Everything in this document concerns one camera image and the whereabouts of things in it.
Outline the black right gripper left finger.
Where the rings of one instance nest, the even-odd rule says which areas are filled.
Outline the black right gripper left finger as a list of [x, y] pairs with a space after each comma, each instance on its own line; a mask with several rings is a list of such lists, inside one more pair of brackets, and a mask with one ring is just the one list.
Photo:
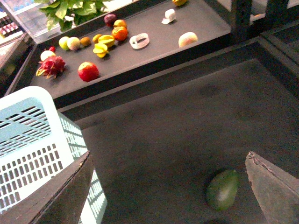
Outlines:
[[93, 175], [86, 152], [33, 194], [0, 216], [2, 224], [76, 224]]

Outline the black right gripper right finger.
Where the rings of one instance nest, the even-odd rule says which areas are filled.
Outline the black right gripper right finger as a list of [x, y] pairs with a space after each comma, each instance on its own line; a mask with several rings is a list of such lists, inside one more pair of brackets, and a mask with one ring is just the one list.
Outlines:
[[252, 191], [269, 224], [299, 222], [299, 180], [253, 151], [245, 160]]

